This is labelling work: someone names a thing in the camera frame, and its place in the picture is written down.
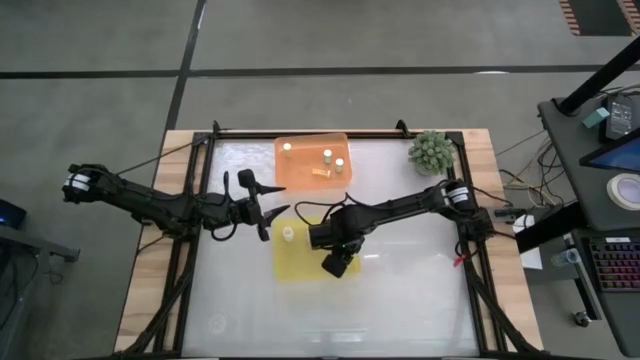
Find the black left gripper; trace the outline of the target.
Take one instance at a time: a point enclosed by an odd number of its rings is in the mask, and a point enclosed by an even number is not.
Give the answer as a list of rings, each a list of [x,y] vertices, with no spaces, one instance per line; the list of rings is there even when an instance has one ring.
[[[284,190],[285,187],[257,186],[257,193],[259,195],[266,195]],[[290,208],[289,205],[282,205],[268,210],[263,214],[259,202],[252,198],[241,199],[238,207],[242,222],[247,225],[255,226],[257,228],[258,236],[263,242],[270,240],[267,230],[268,225],[271,225],[280,214]]]

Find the orange plastic bin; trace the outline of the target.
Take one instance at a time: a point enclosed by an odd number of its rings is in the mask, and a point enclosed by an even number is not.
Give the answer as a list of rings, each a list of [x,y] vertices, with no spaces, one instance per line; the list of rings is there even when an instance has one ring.
[[[290,155],[283,153],[284,143],[292,144]],[[323,161],[323,151],[332,151],[332,162]],[[315,191],[346,188],[352,180],[348,137],[345,133],[279,137],[274,141],[275,179],[280,187],[295,191]],[[342,158],[344,171],[335,171],[335,160]],[[331,171],[330,178],[314,176],[313,168]]]

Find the yellow plastic bin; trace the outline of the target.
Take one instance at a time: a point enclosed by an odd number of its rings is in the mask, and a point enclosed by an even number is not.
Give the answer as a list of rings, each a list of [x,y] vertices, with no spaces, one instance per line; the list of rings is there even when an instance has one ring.
[[[295,239],[291,243],[285,242],[282,236],[286,226],[292,227],[295,232]],[[308,225],[299,218],[276,219],[272,223],[271,244],[274,275],[279,282],[337,280],[321,266],[330,251],[311,248]]]

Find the green potted plant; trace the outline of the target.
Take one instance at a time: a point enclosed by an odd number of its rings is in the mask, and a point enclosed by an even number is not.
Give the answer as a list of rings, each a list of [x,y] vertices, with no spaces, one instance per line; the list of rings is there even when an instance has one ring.
[[[425,131],[413,140],[408,157],[419,174],[443,175],[454,165],[454,151],[445,133]]]

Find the wooden table base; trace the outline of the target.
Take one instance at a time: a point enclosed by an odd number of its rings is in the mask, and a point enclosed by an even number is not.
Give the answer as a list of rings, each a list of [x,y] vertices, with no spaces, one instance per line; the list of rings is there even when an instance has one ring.
[[[455,139],[464,149],[455,161],[455,173],[464,174],[486,194],[478,196],[483,206],[497,206],[495,199],[502,197],[503,186],[498,174],[496,156],[486,129],[453,129]],[[173,130],[165,134],[153,187],[169,193],[182,189],[188,170],[190,150],[185,145],[207,130]],[[489,285],[496,301],[514,327],[534,347],[543,348],[531,294],[521,264],[513,231],[505,224],[496,223],[500,232],[487,240],[474,258],[474,266]],[[171,288],[182,274],[189,245],[174,246],[163,239],[152,246],[149,255],[136,257],[127,298],[114,345],[116,352],[133,344],[151,322],[161,306],[165,289]]]

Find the white paper sheet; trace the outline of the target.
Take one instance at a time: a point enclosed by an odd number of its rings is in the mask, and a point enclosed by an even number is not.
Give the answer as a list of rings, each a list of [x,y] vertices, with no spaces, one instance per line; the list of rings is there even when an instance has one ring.
[[[524,268],[542,270],[543,264],[539,250],[539,240],[529,230],[516,234],[520,260]]]

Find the clear plastic water bottle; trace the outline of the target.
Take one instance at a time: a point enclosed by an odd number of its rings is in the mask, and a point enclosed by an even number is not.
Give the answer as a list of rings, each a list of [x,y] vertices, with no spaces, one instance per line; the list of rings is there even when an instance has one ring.
[[[551,263],[555,267],[565,267],[581,262],[581,257],[576,248],[569,248],[551,257]]]

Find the dark grey side desk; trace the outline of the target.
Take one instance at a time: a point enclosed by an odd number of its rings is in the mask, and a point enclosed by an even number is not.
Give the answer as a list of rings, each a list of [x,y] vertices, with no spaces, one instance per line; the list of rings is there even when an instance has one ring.
[[[583,221],[579,227],[596,240],[604,240],[607,235],[629,235],[633,244],[640,245],[640,212],[619,208],[606,194],[606,182],[620,172],[579,164],[582,157],[601,147],[597,131],[582,124],[600,107],[599,99],[591,99],[564,114],[560,102],[553,99],[539,104],[538,110],[576,195],[577,203],[570,208]],[[604,291],[597,284],[593,262],[587,264],[587,272],[620,351],[640,357],[640,289]]]

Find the blue-lit black device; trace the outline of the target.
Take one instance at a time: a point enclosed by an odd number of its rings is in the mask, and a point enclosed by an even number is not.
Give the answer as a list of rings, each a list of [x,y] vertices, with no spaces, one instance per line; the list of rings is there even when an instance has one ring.
[[[27,211],[23,208],[0,199],[0,226],[20,230],[26,215]]]

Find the white tape roll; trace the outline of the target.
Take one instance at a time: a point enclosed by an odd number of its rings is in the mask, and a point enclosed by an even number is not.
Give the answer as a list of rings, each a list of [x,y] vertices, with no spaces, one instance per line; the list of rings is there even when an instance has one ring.
[[[618,207],[640,211],[640,175],[621,173],[607,182],[607,194]]]

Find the backlit black keyboard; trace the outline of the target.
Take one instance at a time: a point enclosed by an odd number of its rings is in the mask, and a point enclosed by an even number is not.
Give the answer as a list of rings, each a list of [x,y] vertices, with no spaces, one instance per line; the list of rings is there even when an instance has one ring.
[[[588,249],[603,292],[640,292],[640,239],[595,238]]]

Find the small teal box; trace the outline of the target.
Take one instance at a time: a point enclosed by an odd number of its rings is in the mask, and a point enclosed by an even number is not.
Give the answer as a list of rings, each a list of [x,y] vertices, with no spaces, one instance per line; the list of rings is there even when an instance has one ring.
[[[610,112],[604,107],[599,107],[582,120],[582,125],[588,129],[591,129],[599,125],[609,117]]]

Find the black slanted pole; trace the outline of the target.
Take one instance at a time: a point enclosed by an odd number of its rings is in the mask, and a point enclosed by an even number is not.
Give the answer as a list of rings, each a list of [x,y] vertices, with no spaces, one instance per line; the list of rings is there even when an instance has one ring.
[[[563,115],[571,115],[638,61],[640,61],[640,36],[603,65],[567,98],[557,103],[557,109]]]

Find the dark orange-edged floor mat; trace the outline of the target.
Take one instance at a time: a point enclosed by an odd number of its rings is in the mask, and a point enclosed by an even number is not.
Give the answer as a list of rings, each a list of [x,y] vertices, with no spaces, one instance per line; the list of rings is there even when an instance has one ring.
[[[558,0],[558,3],[574,36],[640,34],[640,0]]]

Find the black table frame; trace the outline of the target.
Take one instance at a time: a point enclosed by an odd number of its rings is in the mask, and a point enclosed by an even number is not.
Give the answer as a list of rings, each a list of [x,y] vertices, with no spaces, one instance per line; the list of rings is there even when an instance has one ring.
[[[446,133],[449,137],[451,137],[453,143],[457,146],[458,148],[457,156],[458,156],[462,153],[464,147],[455,139],[453,133],[451,132],[452,130],[453,129],[449,129],[447,130]],[[182,189],[189,188],[189,189],[196,190],[198,192],[201,192],[204,190],[205,183],[208,180],[209,173],[211,171],[211,164],[213,161],[213,154],[214,154],[213,147],[217,142],[222,140],[231,140],[231,139],[272,140],[282,136],[283,134],[282,131],[280,130],[230,130],[230,129],[222,129],[219,126],[214,126],[212,129],[207,131],[209,132],[207,135],[205,136],[200,135],[198,136],[198,138],[194,139],[193,141],[185,145],[185,147],[190,150],[190,159],[188,162],[188,170],[185,176],[185,183]],[[472,181],[470,178],[466,177],[464,174],[460,174],[460,175],[463,176],[465,179]],[[177,281],[174,283],[174,285],[171,288],[164,290],[161,306],[158,308],[155,315],[159,313],[162,307],[162,304],[168,300],[171,290],[177,286],[180,276],[182,276],[187,271],[194,269],[195,267],[197,257],[198,257],[199,241],[197,238],[190,238],[187,240],[180,240],[177,243],[172,243],[172,244],[176,246],[184,243],[187,243],[189,245],[189,250],[187,253],[187,259],[186,259],[184,270],[182,274],[177,277]],[[485,244],[478,246],[477,255],[480,253],[484,245]],[[478,272],[478,274],[482,278],[485,286],[489,289],[489,291],[491,292],[492,296],[496,301],[495,295],[491,287],[485,283],[485,280],[483,279],[481,273]],[[150,340],[149,345],[144,349],[143,351],[144,354],[146,355],[152,355],[152,354],[160,355],[162,353],[176,354],[181,351],[182,345],[184,342],[184,331],[186,328],[187,315],[189,313],[192,292],[193,292],[193,287],[191,285],[186,286],[183,293],[176,299],[175,303],[171,306],[169,315],[165,319],[165,321],[159,326],[157,334]],[[505,350],[508,352],[515,351],[516,349],[515,344],[509,338],[507,331],[500,326],[496,317],[490,312],[484,300],[482,300],[477,295],[472,296],[471,310],[472,310],[472,316],[475,324],[479,325],[480,327],[477,332],[479,336],[479,340],[487,351],[489,352],[498,352],[501,350]],[[118,351],[118,352],[114,350],[114,352],[117,356],[121,356],[125,350]]]

